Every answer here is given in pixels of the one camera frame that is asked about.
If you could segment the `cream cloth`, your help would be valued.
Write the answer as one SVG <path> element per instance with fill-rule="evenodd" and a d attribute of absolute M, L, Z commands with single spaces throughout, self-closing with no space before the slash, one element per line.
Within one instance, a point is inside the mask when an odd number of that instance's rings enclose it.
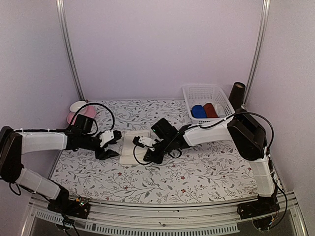
<path fill-rule="evenodd" d="M 149 130 L 140 130 L 140 131 L 126 131 L 123 138 L 122 153 L 120 155 L 120 164 L 121 165 L 139 165 L 135 160 L 133 155 L 133 149 L 135 144 L 132 142 L 135 137 L 149 137 Z M 138 161 L 141 163 L 147 163 L 143 161 L 143 157 L 147 151 L 147 147 L 141 148 L 137 147 L 135 150 L 135 155 Z"/>

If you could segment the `blue microfibre towel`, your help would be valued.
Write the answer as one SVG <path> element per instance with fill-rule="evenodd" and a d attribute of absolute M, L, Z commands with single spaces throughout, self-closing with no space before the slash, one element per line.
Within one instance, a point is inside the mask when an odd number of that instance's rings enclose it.
<path fill-rule="evenodd" d="M 194 118 L 200 118 L 200 119 L 207 118 L 205 110 L 204 110 L 203 106 L 201 106 L 201 105 L 194 105 L 191 109 L 191 115 Z"/>

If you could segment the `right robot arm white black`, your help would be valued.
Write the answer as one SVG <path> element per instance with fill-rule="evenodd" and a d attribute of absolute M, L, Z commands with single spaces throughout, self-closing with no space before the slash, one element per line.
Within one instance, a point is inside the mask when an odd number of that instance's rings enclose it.
<path fill-rule="evenodd" d="M 270 164 L 271 142 L 266 140 L 265 128 L 255 119 L 256 113 L 238 109 L 236 113 L 219 121 L 187 124 L 176 129 L 162 118 L 151 129 L 159 138 L 152 141 L 143 160 L 160 164 L 166 154 L 203 143 L 232 140 L 240 156 L 245 159 L 258 187 L 258 200 L 254 210 L 265 214 L 276 201 L 277 186 Z"/>

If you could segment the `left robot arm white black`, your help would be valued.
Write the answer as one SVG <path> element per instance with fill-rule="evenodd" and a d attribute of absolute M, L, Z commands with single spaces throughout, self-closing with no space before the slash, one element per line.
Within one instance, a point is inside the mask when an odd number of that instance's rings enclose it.
<path fill-rule="evenodd" d="M 69 199 L 69 191 L 24 167 L 22 156 L 27 153 L 49 150 L 90 150 L 98 160 L 106 160 L 118 156 L 108 149 L 122 137 L 118 130 L 92 133 L 96 124 L 93 118 L 78 115 L 66 129 L 30 129 L 14 130 L 4 126 L 0 131 L 0 177 L 9 184 L 22 186 L 40 194 L 62 213 L 70 213 L 73 202 Z"/>

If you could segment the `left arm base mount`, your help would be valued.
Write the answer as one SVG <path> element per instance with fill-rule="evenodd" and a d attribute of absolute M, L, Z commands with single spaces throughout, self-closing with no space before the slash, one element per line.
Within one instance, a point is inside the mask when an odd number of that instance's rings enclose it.
<path fill-rule="evenodd" d="M 82 201 L 71 200 L 66 197 L 50 200 L 47 209 L 66 216 L 87 219 L 91 205 Z"/>

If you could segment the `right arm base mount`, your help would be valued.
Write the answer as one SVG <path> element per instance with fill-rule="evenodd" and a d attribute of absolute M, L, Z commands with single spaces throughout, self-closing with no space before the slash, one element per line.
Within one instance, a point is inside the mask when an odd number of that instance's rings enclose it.
<path fill-rule="evenodd" d="M 268 202 L 260 203 L 258 200 L 237 205 L 237 213 L 241 219 L 248 219 L 273 213 L 280 210 L 278 203 L 271 204 Z"/>

